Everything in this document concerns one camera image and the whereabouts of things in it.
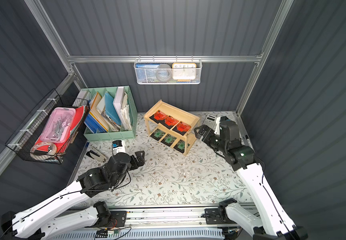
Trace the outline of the green tea bag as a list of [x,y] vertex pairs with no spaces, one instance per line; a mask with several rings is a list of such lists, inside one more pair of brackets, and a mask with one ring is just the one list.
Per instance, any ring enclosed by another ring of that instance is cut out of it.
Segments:
[[176,137],[172,136],[170,134],[167,134],[163,139],[162,139],[162,143],[165,144],[166,146],[170,147],[175,141],[176,141]]
[[150,137],[153,138],[156,141],[160,141],[164,136],[166,135],[166,132],[164,132],[161,129],[156,129]]
[[185,149],[188,148],[190,144],[186,144],[185,141],[179,140],[176,145],[174,146],[174,149],[179,151],[180,153],[184,153]]

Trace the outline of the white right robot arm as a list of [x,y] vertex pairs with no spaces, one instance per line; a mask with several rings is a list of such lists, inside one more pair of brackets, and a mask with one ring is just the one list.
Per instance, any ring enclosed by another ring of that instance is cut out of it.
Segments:
[[297,226],[281,206],[265,178],[265,164],[254,150],[242,144],[239,126],[231,120],[219,123],[216,133],[207,125],[194,129],[197,139],[221,156],[251,194],[259,216],[249,213],[235,199],[219,203],[220,219],[233,221],[254,240],[306,240],[307,231]]

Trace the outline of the red tea bag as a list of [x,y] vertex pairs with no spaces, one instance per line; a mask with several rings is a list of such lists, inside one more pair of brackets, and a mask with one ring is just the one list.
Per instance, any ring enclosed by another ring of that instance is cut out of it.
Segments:
[[178,124],[173,128],[173,131],[180,134],[181,136],[184,136],[187,132],[189,132],[191,129],[191,126],[180,121]]
[[150,116],[150,119],[152,121],[154,121],[155,123],[159,124],[159,123],[164,123],[165,119],[168,117],[168,115],[166,115],[165,113],[163,113],[160,110],[157,110],[154,114],[152,114]]
[[167,116],[162,120],[162,125],[167,129],[171,130],[176,124],[179,123],[179,120],[173,118],[172,116]]

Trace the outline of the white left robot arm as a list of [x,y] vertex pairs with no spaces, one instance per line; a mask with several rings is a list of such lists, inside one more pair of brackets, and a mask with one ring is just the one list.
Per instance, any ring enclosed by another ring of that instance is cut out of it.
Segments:
[[125,187],[124,180],[145,164],[145,152],[119,152],[101,167],[80,175],[65,189],[21,212],[9,211],[1,217],[2,240],[49,240],[85,227],[104,227],[113,217],[105,202],[69,215],[63,213],[99,193]]

